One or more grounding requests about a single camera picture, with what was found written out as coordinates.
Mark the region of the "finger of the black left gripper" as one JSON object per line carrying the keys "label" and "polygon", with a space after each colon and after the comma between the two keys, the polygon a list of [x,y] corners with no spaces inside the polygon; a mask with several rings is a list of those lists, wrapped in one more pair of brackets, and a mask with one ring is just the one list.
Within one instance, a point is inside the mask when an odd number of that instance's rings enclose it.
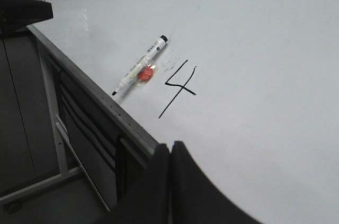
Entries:
{"label": "finger of the black left gripper", "polygon": [[1,32],[10,34],[27,25],[53,18],[52,5],[39,0],[1,0]]}

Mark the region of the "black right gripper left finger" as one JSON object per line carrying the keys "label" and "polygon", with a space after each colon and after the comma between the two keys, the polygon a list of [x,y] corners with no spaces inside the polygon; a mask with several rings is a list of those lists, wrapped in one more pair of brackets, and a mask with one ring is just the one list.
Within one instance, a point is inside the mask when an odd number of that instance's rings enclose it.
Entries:
{"label": "black right gripper left finger", "polygon": [[167,223],[170,152],[159,144],[138,182],[100,223]]}

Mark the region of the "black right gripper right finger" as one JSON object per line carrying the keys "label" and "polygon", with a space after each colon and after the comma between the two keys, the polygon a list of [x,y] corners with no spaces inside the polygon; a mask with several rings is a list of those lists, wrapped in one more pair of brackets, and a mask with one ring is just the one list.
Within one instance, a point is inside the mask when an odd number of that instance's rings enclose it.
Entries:
{"label": "black right gripper right finger", "polygon": [[170,158],[172,223],[259,223],[224,196],[176,141]]}

